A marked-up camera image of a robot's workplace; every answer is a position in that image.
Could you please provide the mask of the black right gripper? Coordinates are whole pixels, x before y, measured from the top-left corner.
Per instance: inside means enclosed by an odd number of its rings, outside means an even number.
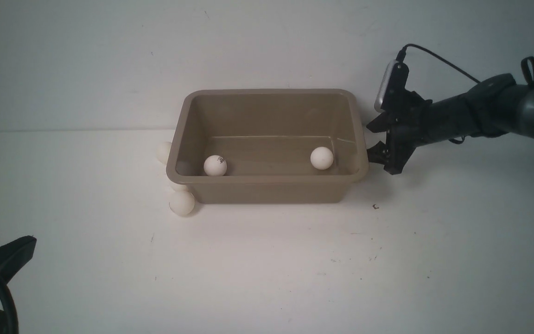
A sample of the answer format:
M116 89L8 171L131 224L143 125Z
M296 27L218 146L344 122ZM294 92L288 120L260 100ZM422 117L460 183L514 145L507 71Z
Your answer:
M387 132L386 144L379 141L367 149L369 163L385 166L391 175L402 173L418 146L426 144L422 116L431 105L415 91L402 90L393 95L391 108L366 125L372 133Z

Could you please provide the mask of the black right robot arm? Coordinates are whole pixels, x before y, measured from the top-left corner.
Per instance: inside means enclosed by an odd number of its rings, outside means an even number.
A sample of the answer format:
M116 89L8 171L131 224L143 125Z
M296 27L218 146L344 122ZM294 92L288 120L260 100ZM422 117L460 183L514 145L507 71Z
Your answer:
M521 62L526 84L511 74L477 83L467 92L439 102L406 89L407 64L388 64L367 129L386 140L367 150L368 159L392 175L402 173L415 149L460 137L496 138L508 133L534 139L534 57Z

